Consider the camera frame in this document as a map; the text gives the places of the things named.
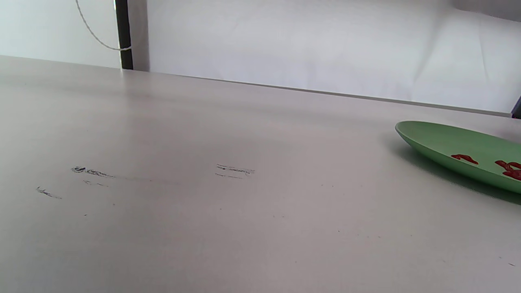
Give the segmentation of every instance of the gray table surface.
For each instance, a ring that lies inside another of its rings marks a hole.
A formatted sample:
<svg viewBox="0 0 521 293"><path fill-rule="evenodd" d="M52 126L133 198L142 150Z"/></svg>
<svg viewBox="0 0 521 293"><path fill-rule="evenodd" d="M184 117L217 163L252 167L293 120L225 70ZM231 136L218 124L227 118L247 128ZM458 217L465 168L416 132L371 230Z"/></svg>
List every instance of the gray table surface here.
<svg viewBox="0 0 521 293"><path fill-rule="evenodd" d="M521 141L505 117L0 57L0 291L520 292L520 197L414 153L408 119Z"/></svg>

